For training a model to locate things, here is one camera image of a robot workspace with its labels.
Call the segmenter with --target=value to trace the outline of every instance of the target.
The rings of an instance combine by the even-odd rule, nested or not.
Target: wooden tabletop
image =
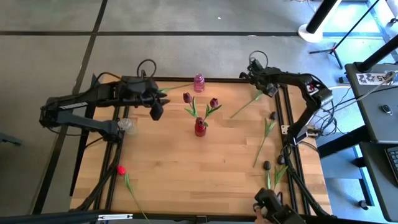
[[[106,82],[113,81],[107,77]],[[157,82],[159,88],[180,86],[181,82]],[[262,163],[271,161],[282,148],[280,125],[276,124],[266,138],[255,167],[256,151],[264,135],[264,118],[276,111],[275,99],[262,95],[233,119],[229,117],[252,100],[256,89],[245,83],[209,83],[203,93],[195,93],[192,86],[167,92],[171,102],[164,106],[159,121],[153,121],[147,108],[131,108],[129,118],[137,126],[137,134],[125,134],[120,165],[130,176],[134,194],[146,213],[186,215],[253,215],[254,195],[265,187]],[[197,99],[200,116],[206,104],[217,98],[222,107],[206,122],[206,136],[195,136],[193,118],[184,108],[182,93],[190,92]],[[298,88],[289,88],[294,118],[305,109]],[[113,108],[97,108],[94,119],[111,119]],[[90,134],[88,142],[98,138]],[[306,142],[315,145],[313,139]],[[105,143],[99,142],[86,149],[72,197],[75,208],[98,182]],[[318,203],[331,213],[318,153],[300,145],[306,185]],[[290,205],[286,175],[275,191],[282,191],[284,203]],[[296,187],[298,207],[303,213],[300,191]],[[106,194],[102,197],[102,207]],[[112,211],[139,212],[136,204],[118,177],[114,189]]]

